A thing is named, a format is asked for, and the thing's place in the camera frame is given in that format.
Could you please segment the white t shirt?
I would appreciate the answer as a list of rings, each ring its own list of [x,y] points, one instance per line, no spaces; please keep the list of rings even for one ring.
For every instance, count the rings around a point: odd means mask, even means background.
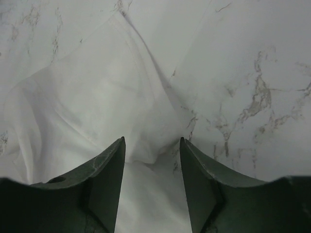
[[[19,82],[4,104],[0,179],[47,183],[125,139],[114,233],[189,233],[171,149],[191,117],[136,30],[116,13],[75,51]]]

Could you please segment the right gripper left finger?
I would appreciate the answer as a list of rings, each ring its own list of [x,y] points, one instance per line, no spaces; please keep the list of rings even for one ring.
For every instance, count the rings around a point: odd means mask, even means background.
[[[125,163],[125,139],[47,183],[0,180],[3,233],[112,233]]]

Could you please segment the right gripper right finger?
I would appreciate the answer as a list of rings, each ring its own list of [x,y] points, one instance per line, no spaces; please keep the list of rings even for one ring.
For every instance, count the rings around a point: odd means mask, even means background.
[[[180,160],[194,233],[308,233],[311,179],[264,182],[238,173],[180,139]]]

